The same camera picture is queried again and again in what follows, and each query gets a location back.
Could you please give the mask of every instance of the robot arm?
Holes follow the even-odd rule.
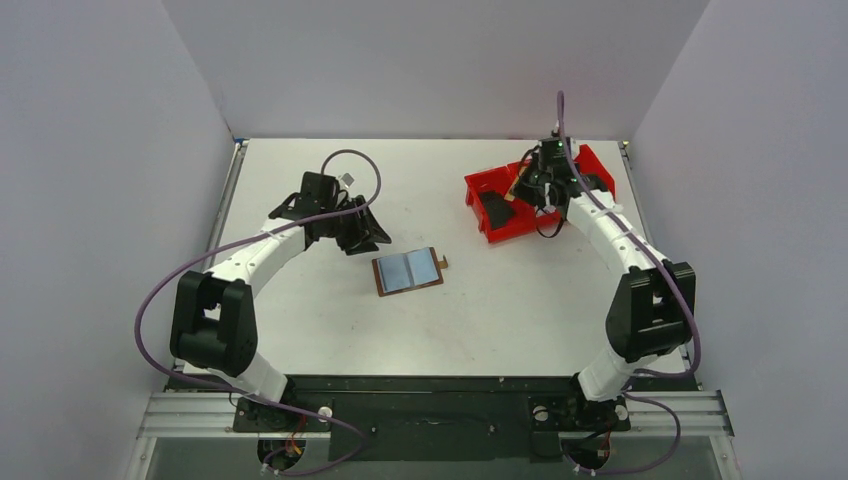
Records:
[[[556,207],[562,217],[577,227],[607,267],[619,272],[621,279],[606,318],[607,342],[596,358],[575,377],[585,402],[616,399],[637,369],[688,342],[692,333],[686,318],[650,258],[633,243],[639,240],[659,259],[674,277],[686,302],[695,298],[695,273],[689,264],[671,263],[622,215],[606,185],[594,175],[583,175],[592,194],[603,205],[600,209],[578,185],[567,164],[559,138],[539,142],[530,163],[513,188],[520,200],[537,208]],[[616,225],[608,212],[614,212],[625,230]]]
[[[292,258],[320,238],[335,238],[348,255],[371,252],[391,243],[369,209],[319,220],[272,234],[287,224],[365,203],[351,198],[352,179],[306,172],[301,190],[275,208],[260,229],[268,238],[252,243],[209,270],[187,272],[177,285],[171,354],[206,368],[231,385],[279,401],[286,376],[257,351],[253,299]]]

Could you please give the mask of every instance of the red wire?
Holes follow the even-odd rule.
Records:
[[[606,435],[606,437],[604,437],[604,441],[601,443],[601,446],[598,447],[598,450],[606,450],[606,452],[605,452],[606,458],[609,458],[610,454],[612,454],[612,444],[610,444],[610,441],[609,441],[611,435],[612,435],[612,428],[607,430],[607,435]]]
[[[286,440],[286,450],[287,450],[287,451],[289,451],[289,452],[294,451],[294,447],[295,447],[295,443],[294,443],[294,436],[295,436],[298,432],[300,432],[300,430],[301,430],[304,426],[306,426],[306,415],[301,415],[301,416],[300,416],[300,422],[298,422],[298,424],[297,424],[297,428],[295,428],[295,429],[294,429],[294,431],[292,432],[292,434],[289,436],[288,440]]]

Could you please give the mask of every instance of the white tabletop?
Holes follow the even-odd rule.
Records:
[[[572,375],[605,342],[619,277],[567,225],[489,245],[465,205],[467,174],[517,161],[527,140],[252,139],[222,244],[255,234],[268,212],[300,188],[304,171],[340,148],[379,165],[383,191],[371,210],[392,237],[379,252],[347,257],[324,239],[289,262],[256,299],[259,351],[289,374]],[[616,142],[585,142],[616,181],[624,214],[641,229]],[[374,174],[355,156],[333,160],[351,193],[370,197]],[[435,247],[450,267],[443,285],[377,296],[373,258]],[[675,353],[654,368],[680,371]],[[186,372],[199,372],[186,365]]]

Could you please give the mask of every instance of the gray wall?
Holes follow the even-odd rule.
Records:
[[[240,136],[630,138],[708,0],[164,0]]]
[[[746,478],[845,478],[848,3],[713,0],[633,139]]]
[[[120,478],[232,141],[158,0],[0,4],[0,476]]]

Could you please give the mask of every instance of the red plastic bin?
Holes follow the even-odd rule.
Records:
[[[607,172],[607,169],[604,168],[601,161],[595,155],[595,152],[588,145],[580,145],[580,152],[574,158],[574,162],[580,167],[581,173],[595,174],[600,177],[609,187],[613,198],[615,197],[615,180],[613,180],[612,175]],[[471,206],[474,215],[477,216],[477,228],[486,235],[489,243],[496,243],[533,232],[536,230],[536,226],[545,228],[556,225],[559,222],[559,212],[549,213],[537,218],[536,211],[532,206],[516,199],[510,202],[510,206],[515,210],[515,216],[509,219],[503,227],[492,230],[486,210],[483,208],[482,202],[480,202],[480,194],[495,191],[499,195],[506,195],[515,178],[518,176],[519,163],[510,163],[503,167],[465,176],[465,183],[468,186],[465,194],[465,204]]]

